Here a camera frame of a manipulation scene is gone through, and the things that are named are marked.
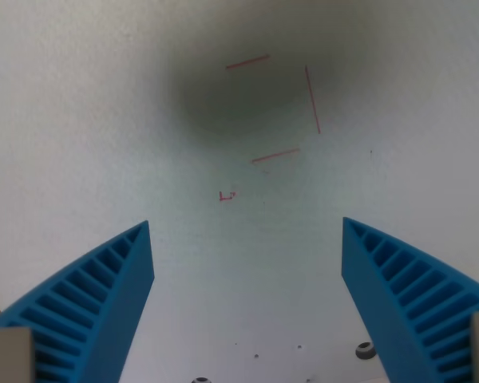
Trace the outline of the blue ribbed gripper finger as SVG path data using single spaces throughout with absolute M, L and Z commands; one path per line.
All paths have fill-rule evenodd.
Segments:
M 342 221 L 342 269 L 391 382 L 473 381 L 479 283 L 359 221 Z
M 19 298 L 0 329 L 31 330 L 36 382 L 118 382 L 153 281 L 144 221 Z

